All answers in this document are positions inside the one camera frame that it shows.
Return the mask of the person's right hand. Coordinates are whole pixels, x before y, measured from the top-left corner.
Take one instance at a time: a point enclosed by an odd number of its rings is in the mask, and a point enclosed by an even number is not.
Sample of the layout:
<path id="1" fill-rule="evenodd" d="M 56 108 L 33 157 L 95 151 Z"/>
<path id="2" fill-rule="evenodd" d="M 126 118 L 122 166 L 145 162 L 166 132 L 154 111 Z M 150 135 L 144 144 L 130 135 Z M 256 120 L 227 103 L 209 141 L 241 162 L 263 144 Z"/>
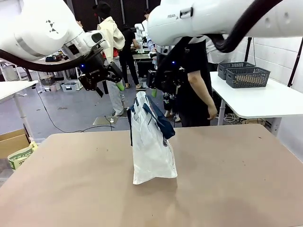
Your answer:
<path id="1" fill-rule="evenodd" d="M 208 106 L 208 113 L 209 113 L 209 118 L 208 120 L 213 120 L 216 118 L 217 116 L 217 109 L 215 105 L 210 105 Z"/>

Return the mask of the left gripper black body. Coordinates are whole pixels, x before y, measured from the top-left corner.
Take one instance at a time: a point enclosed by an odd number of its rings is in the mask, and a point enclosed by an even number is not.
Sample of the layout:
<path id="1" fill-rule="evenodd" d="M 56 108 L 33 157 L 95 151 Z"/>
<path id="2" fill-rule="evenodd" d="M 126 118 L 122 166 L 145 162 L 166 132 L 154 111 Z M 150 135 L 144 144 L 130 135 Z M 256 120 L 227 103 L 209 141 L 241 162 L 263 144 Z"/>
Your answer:
<path id="1" fill-rule="evenodd" d="M 79 81 L 87 91 L 101 91 L 98 83 L 108 78 L 108 66 L 80 64 L 81 75 Z"/>

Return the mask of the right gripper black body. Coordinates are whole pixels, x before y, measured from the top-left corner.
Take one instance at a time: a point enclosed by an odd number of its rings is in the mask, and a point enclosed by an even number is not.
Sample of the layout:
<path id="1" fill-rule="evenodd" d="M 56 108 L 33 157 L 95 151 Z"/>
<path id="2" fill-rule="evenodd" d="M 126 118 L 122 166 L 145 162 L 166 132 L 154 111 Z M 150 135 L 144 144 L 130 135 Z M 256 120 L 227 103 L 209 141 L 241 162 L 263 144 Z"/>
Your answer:
<path id="1" fill-rule="evenodd" d="M 160 61 L 156 70 L 156 88 L 161 91 L 174 91 L 177 71 L 178 65 L 175 60 Z"/>

